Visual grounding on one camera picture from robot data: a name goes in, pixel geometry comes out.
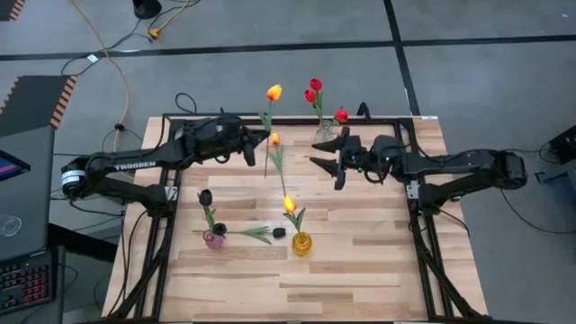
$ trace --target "yellow vase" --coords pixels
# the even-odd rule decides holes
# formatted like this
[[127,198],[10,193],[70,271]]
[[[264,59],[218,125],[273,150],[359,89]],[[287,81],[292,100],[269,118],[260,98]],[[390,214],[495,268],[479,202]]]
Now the yellow vase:
[[312,237],[306,232],[297,233],[292,237],[292,251],[295,255],[304,257],[312,250]]

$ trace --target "desk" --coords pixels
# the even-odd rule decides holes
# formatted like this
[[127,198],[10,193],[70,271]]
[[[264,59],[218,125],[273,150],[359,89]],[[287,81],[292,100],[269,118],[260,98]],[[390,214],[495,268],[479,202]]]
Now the desk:
[[[301,117],[278,117],[294,119]],[[151,118],[143,147],[158,141],[160,118]],[[446,152],[437,119],[414,118],[419,145],[430,155]],[[290,249],[295,229],[282,215],[282,185],[272,163],[264,179],[266,146],[256,149],[254,167],[241,155],[220,165],[209,161],[184,171],[175,233],[166,276],[161,320],[423,320],[426,311],[403,184],[387,179],[369,184],[349,171],[344,190],[333,190],[334,179],[309,161],[310,156],[333,158],[311,148],[314,126],[273,126],[284,148],[287,191],[306,207],[302,230],[313,239],[312,252],[298,257]],[[385,125],[351,126],[370,147],[379,134],[394,135]],[[159,169],[140,170],[138,185],[157,184]],[[427,177],[443,183],[451,176]],[[287,238],[265,245],[253,238],[229,234],[227,247],[209,250],[202,233],[207,224],[196,193],[210,188],[215,219],[229,230],[283,226]],[[460,205],[445,210],[462,218]],[[127,210],[124,233],[130,233],[143,212],[138,204]],[[464,298],[479,312],[486,307],[469,239],[462,227],[438,215],[436,231],[445,272]],[[130,253],[128,286],[140,278],[150,218],[142,220]],[[116,254],[103,308],[108,314],[122,286],[122,246]],[[436,311],[442,307],[436,279],[430,274]],[[156,279],[148,287],[144,315],[150,314]]]

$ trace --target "cable connector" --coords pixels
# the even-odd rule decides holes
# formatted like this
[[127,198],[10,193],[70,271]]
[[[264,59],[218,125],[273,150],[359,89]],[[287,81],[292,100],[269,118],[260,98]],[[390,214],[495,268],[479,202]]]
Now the cable connector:
[[153,40],[157,40],[160,37],[160,29],[152,29],[148,30],[148,34],[152,37]]

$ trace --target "hazard stripe mat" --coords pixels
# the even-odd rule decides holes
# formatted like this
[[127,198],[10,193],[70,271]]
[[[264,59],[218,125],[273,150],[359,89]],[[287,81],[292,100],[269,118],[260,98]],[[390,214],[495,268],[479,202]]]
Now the hazard stripe mat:
[[57,129],[77,76],[20,76],[0,106],[0,136],[51,125]]
[[0,0],[0,22],[15,21],[24,9],[25,0]]

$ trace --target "small vase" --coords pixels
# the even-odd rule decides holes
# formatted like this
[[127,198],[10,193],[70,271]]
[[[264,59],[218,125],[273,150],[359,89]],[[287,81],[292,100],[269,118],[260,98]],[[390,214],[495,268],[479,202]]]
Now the small vase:
[[314,143],[324,143],[334,139],[334,133],[332,129],[334,124],[331,120],[322,120],[318,125],[318,130],[316,130],[316,135],[314,136]]
[[209,229],[202,234],[202,238],[204,239],[204,243],[206,243],[206,247],[208,248],[219,249],[224,247],[224,238],[215,235]]
[[304,257],[312,250],[312,237],[306,232],[297,233],[292,237],[292,251],[295,255]]

